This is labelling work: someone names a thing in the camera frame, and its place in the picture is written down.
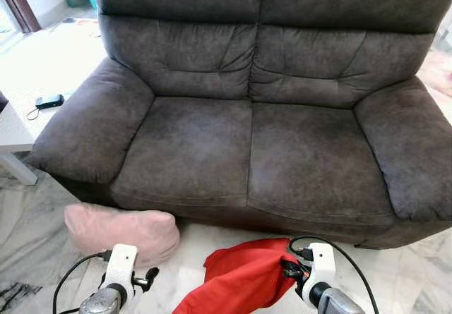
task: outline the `seat cushion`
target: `seat cushion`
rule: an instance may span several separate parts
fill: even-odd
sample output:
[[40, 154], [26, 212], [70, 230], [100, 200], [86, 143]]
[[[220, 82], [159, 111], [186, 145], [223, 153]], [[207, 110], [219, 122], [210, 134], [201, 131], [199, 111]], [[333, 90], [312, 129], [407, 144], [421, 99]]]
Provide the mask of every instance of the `seat cushion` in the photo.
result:
[[112, 191], [125, 208], [244, 205], [250, 145], [250, 102], [158, 97]]
[[393, 222], [381, 172], [350, 110], [253, 105], [249, 203], [291, 219]]

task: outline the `white floor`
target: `white floor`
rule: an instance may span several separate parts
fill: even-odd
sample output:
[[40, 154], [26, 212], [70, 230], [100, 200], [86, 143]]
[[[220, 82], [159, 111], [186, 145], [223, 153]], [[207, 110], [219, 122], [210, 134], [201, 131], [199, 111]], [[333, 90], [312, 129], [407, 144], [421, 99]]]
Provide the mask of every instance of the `white floor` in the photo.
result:
[[[75, 16], [85, 14], [73, 12]], [[64, 33], [42, 31], [25, 39], [9, 52], [8, 60], [2, 61], [1, 89], [11, 99], [23, 101], [21, 110], [25, 113], [41, 92], [75, 90], [104, 55], [99, 38], [89, 35], [68, 38]], [[17, 68], [27, 68], [28, 76], [14, 76]], [[37, 185], [24, 187], [0, 171], [2, 314], [50, 313], [56, 283], [80, 257], [63, 220], [64, 207], [77, 200], [52, 177], [40, 171], [37, 174], [40, 177]], [[159, 266], [160, 275], [136, 313], [171, 313], [187, 293], [202, 284], [204, 260], [214, 250], [271, 237], [198, 224], [185, 224], [180, 229], [179, 250]], [[451, 230], [393, 250], [343, 247], [362, 267], [380, 313], [452, 314]], [[357, 274], [343, 258], [339, 255], [336, 258], [338, 276], [334, 286], [355, 299], [367, 313], [373, 313]], [[78, 306], [98, 286], [104, 270], [105, 263], [96, 261], [88, 269], [84, 266], [77, 270], [61, 290], [59, 310]], [[315, 312], [291, 290], [272, 308], [257, 313]]]

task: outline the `pink pillow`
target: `pink pillow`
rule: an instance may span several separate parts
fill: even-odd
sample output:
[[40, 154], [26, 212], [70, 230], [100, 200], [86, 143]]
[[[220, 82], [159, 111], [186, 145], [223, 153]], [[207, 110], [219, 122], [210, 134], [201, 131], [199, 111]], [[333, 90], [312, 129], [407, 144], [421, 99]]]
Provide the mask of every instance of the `pink pillow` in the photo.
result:
[[116, 243], [138, 247], [137, 267], [162, 263], [179, 244], [174, 216], [158, 210], [122, 211], [76, 203], [66, 206], [64, 221], [86, 255], [112, 249]]

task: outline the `black cable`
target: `black cable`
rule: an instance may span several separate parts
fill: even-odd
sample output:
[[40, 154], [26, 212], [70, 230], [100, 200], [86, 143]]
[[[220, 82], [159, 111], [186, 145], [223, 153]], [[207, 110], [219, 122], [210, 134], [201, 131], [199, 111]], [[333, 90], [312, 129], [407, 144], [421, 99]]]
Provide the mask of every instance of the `black cable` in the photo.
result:
[[[57, 288], [55, 289], [54, 292], [54, 302], [53, 302], [53, 314], [57, 314], [57, 297], [58, 297], [58, 292], [61, 288], [61, 286], [63, 286], [63, 283], [66, 281], [66, 279], [68, 278], [68, 276], [79, 266], [81, 265], [83, 262], [85, 262], [86, 260], [92, 259], [92, 258], [103, 258], [104, 261], [108, 261], [110, 259], [110, 256], [112, 255], [112, 251], [111, 250], [106, 250], [105, 252], [101, 252], [101, 253], [96, 253], [96, 254], [92, 254], [89, 256], [84, 257], [83, 259], [81, 259], [80, 261], [78, 261], [74, 266], [72, 266], [72, 268], [63, 276], [63, 278], [61, 279], [61, 281], [58, 283], [58, 286], [56, 286]], [[71, 310], [66, 310], [64, 312], [61, 312], [60, 314], [69, 314], [69, 313], [75, 313], [77, 309], [71, 309]]]
[[[31, 118], [31, 119], [30, 119], [30, 118], [29, 118], [29, 115], [32, 114], [34, 111], [37, 111], [36, 116], [35, 116], [34, 118]], [[29, 112], [28, 112], [28, 114], [27, 114], [27, 120], [30, 120], [30, 121], [35, 120], [39, 115], [40, 115], [40, 109], [39, 109], [39, 108], [35, 108], [35, 109], [33, 109], [32, 111], [29, 111]]]
[[302, 240], [303, 238], [314, 238], [316, 240], [320, 240], [320, 241], [326, 242], [326, 243], [332, 245], [332, 247], [334, 247], [337, 250], [339, 250], [339, 252], [342, 255], [345, 256], [345, 258], [348, 260], [348, 262], [350, 262], [352, 264], [352, 266], [358, 272], [359, 276], [361, 277], [361, 280], [364, 282], [364, 285], [366, 287], [367, 293], [369, 294], [369, 298], [370, 298], [370, 301], [372, 302], [372, 307], [374, 308], [374, 312], [375, 312], [375, 314], [379, 314], [379, 309], [376, 307], [376, 301], [375, 301], [374, 295], [372, 293], [372, 290], [370, 289], [369, 283], [367, 282], [366, 277], [364, 276], [364, 274], [362, 273], [362, 271], [358, 267], [358, 265], [353, 261], [353, 259], [341, 247], [339, 247], [335, 243], [333, 243], [333, 242], [331, 242], [329, 240], [326, 240], [325, 238], [321, 238], [320, 236], [315, 236], [315, 235], [301, 235], [301, 236], [296, 236], [292, 240], [290, 240], [290, 242], [289, 242], [289, 250], [292, 253], [294, 253], [295, 255], [298, 255], [298, 251], [295, 250], [292, 246], [293, 246], [295, 241]]

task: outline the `sofa armrest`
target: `sofa armrest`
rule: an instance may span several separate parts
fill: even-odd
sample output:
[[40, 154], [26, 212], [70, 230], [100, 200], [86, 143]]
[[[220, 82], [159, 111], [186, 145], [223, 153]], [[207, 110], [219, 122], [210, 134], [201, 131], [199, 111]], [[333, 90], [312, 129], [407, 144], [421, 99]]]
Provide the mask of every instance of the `sofa armrest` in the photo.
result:
[[75, 181], [108, 183], [153, 100], [134, 72], [105, 59], [50, 120], [27, 162]]
[[452, 127], [418, 78], [355, 106], [398, 217], [452, 219]]

